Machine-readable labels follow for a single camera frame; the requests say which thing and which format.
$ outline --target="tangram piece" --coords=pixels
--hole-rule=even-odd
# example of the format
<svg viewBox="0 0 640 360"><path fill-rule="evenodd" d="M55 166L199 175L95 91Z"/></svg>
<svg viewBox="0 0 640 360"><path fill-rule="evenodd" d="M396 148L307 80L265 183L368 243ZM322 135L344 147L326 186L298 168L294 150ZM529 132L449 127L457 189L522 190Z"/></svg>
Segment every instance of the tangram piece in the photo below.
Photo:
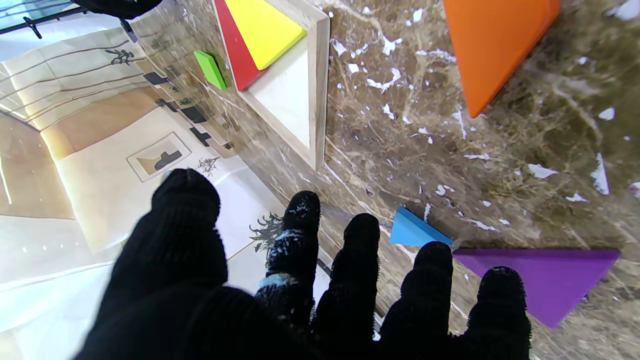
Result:
<svg viewBox="0 0 640 360"><path fill-rule="evenodd" d="M222 74L220 73L220 69L218 68L218 64L216 63L216 59L214 59L213 56L200 50L194 51L193 54L196 56L198 64L200 65L202 72L204 72L204 76L207 78L207 80L216 88L222 90L226 89L227 85L225 84L225 80L222 78Z"/></svg>
<svg viewBox="0 0 640 360"><path fill-rule="evenodd" d="M444 0L469 115L480 115L547 31L560 0Z"/></svg>
<svg viewBox="0 0 640 360"><path fill-rule="evenodd" d="M225 0L214 0L214 4L222 36L225 38L224 43L227 48L227 56L231 63L231 72L236 82L236 88L239 91L245 91L249 85L262 75L262 70L258 70L255 66L251 53L249 53L249 49L244 43Z"/></svg>
<svg viewBox="0 0 640 360"><path fill-rule="evenodd" d="M305 36L296 22L264 0L225 0L258 70Z"/></svg>
<svg viewBox="0 0 640 360"><path fill-rule="evenodd" d="M437 231L433 226L422 221L405 207L396 211L394 226L391 229L390 243L403 245L423 246L432 241L440 241L448 246L453 245L453 241Z"/></svg>
<svg viewBox="0 0 640 360"><path fill-rule="evenodd" d="M516 270L527 292L527 310L553 329L613 266L620 251L458 249L453 256L478 276L494 266Z"/></svg>

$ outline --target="finger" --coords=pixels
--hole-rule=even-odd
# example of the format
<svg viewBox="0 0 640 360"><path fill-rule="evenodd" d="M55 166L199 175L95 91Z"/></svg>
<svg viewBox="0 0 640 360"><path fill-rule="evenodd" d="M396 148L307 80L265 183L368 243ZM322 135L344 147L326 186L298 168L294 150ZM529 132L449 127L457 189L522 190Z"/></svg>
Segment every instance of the finger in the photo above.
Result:
<svg viewBox="0 0 640 360"><path fill-rule="evenodd" d="M192 168L176 168L158 186L151 198L152 209L195 208L214 224L220 215L220 196L202 174Z"/></svg>
<svg viewBox="0 0 640 360"><path fill-rule="evenodd" d="M416 341L439 347L446 343L449 331L451 249L439 241L423 246L401 286L400 299L391 306L380 329L385 347L409 347Z"/></svg>
<svg viewBox="0 0 640 360"><path fill-rule="evenodd" d="M299 192L282 217L282 232L269 250L267 276L285 273L313 284L318 256L320 200L314 192Z"/></svg>
<svg viewBox="0 0 640 360"><path fill-rule="evenodd" d="M178 282L227 281L225 249L214 225L220 198L192 169L176 169L156 190L114 264L100 317Z"/></svg>
<svg viewBox="0 0 640 360"><path fill-rule="evenodd" d="M279 319L305 331L313 307L313 283L318 255L320 200L299 192L282 219L282 232L267 255L267 272L256 298Z"/></svg>
<svg viewBox="0 0 640 360"><path fill-rule="evenodd" d="M531 323L524 285L518 273L504 266L489 269L469 313L468 329L454 341L468 353L493 359L528 359Z"/></svg>
<svg viewBox="0 0 640 360"><path fill-rule="evenodd" d="M314 339L327 356L372 342L379 240L378 219L370 214L357 215L344 231L344 246L312 322Z"/></svg>

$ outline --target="blue triangle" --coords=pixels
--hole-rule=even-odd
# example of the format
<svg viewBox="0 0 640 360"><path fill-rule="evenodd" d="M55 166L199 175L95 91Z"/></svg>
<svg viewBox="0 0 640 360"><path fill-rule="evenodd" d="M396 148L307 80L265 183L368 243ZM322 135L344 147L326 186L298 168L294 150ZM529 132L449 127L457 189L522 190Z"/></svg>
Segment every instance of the blue triangle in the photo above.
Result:
<svg viewBox="0 0 640 360"><path fill-rule="evenodd" d="M389 238L390 243L421 247L432 241L440 241L448 246L453 245L451 239L422 221L407 208L402 207L396 211L396 219Z"/></svg>

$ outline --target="yellow tangram piece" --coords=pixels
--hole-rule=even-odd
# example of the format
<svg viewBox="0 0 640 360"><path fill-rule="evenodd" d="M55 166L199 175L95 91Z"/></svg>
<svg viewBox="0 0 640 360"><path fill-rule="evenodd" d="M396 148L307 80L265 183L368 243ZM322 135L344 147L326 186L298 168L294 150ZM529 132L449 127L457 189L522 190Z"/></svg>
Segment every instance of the yellow tangram piece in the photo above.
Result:
<svg viewBox="0 0 640 360"><path fill-rule="evenodd" d="M306 31L264 0L225 0L258 70L284 54Z"/></svg>

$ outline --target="wooden frame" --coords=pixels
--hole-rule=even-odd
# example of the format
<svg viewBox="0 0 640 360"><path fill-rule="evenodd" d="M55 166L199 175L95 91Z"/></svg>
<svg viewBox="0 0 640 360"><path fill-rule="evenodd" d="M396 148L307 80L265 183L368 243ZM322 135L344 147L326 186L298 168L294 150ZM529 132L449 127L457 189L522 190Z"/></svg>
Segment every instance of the wooden frame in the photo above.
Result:
<svg viewBox="0 0 640 360"><path fill-rule="evenodd" d="M307 35L300 41L307 42L309 80L309 146L307 147L289 128L273 115L249 91L238 94L258 113L314 170L324 164L324 136L326 124L326 97L329 72L329 27L330 20L324 12L304 0L266 0L267 3L297 22ZM275 77L269 68L262 75Z"/></svg>

